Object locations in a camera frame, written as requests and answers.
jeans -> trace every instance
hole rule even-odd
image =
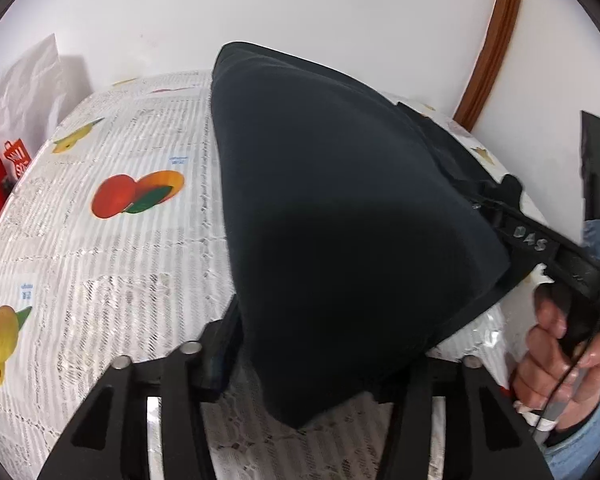
[[[600,404],[581,430],[556,446],[544,448],[555,480],[580,480],[600,451]]]

black cloth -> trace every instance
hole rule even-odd
[[[211,109],[245,345],[278,420],[372,388],[499,299],[507,251],[454,187],[493,181],[431,121],[246,43],[218,55]]]

white paper bag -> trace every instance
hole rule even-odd
[[[0,72],[0,158],[13,182],[70,111],[67,89],[53,34]]]

black cable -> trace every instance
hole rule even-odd
[[[598,319],[596,320],[596,324],[594,325],[593,330],[591,330],[591,334],[589,334],[589,338],[587,339],[587,342],[585,343],[584,348],[582,349],[582,352],[580,352],[580,354],[578,355],[577,358],[573,359],[573,364],[564,373],[564,375],[560,378],[560,380],[558,381],[558,384],[556,384],[555,388],[551,391],[551,394],[549,394],[549,398],[547,399],[546,403],[544,404],[544,407],[542,408],[542,411],[540,412],[540,416],[538,417],[538,421],[536,422],[536,425],[534,426],[534,430],[531,433],[532,436],[536,436],[536,432],[538,431],[538,426],[540,425],[540,422],[544,418],[544,414],[546,412],[547,407],[549,406],[549,404],[551,404],[552,400],[554,400],[555,394],[560,389],[560,387],[564,384],[564,381],[567,380],[567,377],[569,377],[569,374],[571,372],[573,372],[573,369],[578,365],[578,363],[580,362],[580,359],[582,359],[584,354],[587,353],[587,350],[589,350],[591,344],[593,343],[593,340],[596,338],[596,336],[598,335],[599,332],[600,332],[600,313],[598,314]]]

wooden frame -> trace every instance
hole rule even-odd
[[[516,27],[522,0],[496,0],[487,38],[454,119],[469,132],[474,128],[496,81]]]

